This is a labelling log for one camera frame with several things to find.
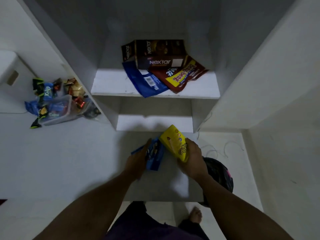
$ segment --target snack box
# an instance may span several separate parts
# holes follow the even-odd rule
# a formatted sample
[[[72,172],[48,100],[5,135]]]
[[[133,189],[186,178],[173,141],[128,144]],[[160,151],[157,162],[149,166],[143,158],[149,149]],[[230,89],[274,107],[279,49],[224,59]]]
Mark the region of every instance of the snack box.
[[[131,155],[139,152],[144,147],[141,146],[138,149],[134,150]],[[146,169],[152,171],[158,171],[165,147],[159,141],[158,138],[155,138],[151,141],[151,144],[146,152]]]
[[[182,162],[188,160],[189,152],[187,150],[186,138],[174,125],[166,129],[159,137],[159,140],[174,157],[179,158]]]
[[[183,40],[134,40],[121,49],[123,62],[134,60],[146,70],[184,67],[188,57]]]

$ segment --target yellow box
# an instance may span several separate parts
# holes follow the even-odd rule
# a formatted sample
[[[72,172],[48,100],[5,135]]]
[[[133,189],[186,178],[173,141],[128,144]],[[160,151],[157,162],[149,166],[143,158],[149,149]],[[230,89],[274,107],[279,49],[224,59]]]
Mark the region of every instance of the yellow box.
[[[166,129],[166,131],[159,137],[159,140],[182,162],[186,162],[188,160],[189,152],[187,150],[186,138],[174,125],[171,125]]]

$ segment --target barcode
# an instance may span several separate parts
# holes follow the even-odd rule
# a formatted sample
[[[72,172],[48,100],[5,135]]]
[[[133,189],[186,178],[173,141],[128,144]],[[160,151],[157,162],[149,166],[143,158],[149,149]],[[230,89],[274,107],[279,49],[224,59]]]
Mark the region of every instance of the barcode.
[[[153,87],[156,85],[150,76],[144,77],[144,80],[146,80],[146,82],[149,84],[150,87]]]

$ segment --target brown snack box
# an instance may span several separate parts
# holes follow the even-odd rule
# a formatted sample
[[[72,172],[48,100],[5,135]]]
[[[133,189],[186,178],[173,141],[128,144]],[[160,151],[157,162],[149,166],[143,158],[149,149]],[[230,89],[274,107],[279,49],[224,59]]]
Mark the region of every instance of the brown snack box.
[[[138,69],[183,67],[188,56],[183,40],[134,40],[121,49],[123,62],[135,59]]]
[[[149,71],[167,85],[171,91],[180,92],[185,88],[187,82],[197,80],[208,70],[192,57],[188,56],[186,65],[183,68],[173,67],[167,70],[151,68]]]

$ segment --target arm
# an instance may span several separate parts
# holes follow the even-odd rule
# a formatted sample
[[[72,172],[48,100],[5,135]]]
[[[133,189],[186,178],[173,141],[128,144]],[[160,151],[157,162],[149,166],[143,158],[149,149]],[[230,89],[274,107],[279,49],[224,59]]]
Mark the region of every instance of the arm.
[[[281,239],[293,240],[266,214],[235,196],[209,174],[198,145],[187,139],[189,159],[178,164],[203,189],[212,214],[228,240]]]
[[[151,140],[128,158],[119,176],[72,202],[34,240],[101,239],[116,217],[129,186],[142,176],[150,143]]]

